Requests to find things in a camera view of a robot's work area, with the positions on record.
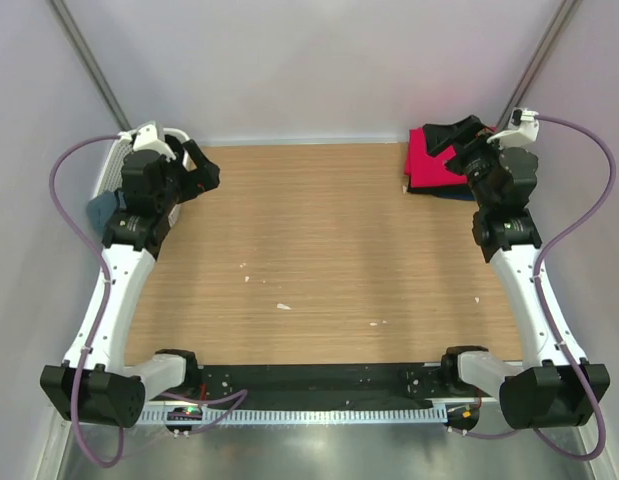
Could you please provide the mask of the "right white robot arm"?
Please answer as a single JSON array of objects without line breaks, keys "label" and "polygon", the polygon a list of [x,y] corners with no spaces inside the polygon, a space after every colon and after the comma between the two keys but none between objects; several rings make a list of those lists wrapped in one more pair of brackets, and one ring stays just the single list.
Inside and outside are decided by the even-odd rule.
[{"label": "right white robot arm", "polygon": [[449,151],[446,169],[466,178],[476,200],[474,241],[505,291],[523,351],[515,367],[484,347],[450,347],[440,384],[454,396],[475,387],[495,398],[514,430],[584,425],[610,385],[607,368],[589,362],[567,325],[546,274],[547,247],[527,207],[538,158],[526,147],[538,130],[530,111],[516,112],[500,132],[474,115],[423,127],[427,154]]}]

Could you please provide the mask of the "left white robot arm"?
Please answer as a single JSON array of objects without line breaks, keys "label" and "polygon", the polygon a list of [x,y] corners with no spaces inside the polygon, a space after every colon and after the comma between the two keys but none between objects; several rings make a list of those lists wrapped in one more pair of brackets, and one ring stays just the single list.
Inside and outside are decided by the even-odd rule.
[{"label": "left white robot arm", "polygon": [[219,167],[195,141],[169,135],[166,144],[173,158],[155,147],[125,156],[102,244],[92,249],[101,271],[85,318],[61,364],[41,373],[41,388],[73,423],[130,428],[146,402],[167,392],[187,400],[200,390],[191,351],[162,349],[134,367],[124,363],[134,312],[171,229],[170,214],[220,184]]}]

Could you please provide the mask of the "blue-grey t shirt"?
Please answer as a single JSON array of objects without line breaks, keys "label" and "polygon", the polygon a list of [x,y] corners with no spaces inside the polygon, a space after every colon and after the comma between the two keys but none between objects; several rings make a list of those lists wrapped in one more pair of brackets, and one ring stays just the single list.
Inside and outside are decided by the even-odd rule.
[{"label": "blue-grey t shirt", "polygon": [[119,208],[125,208],[126,201],[120,189],[105,190],[91,199],[86,206],[87,218],[93,231],[103,236],[106,225]]}]

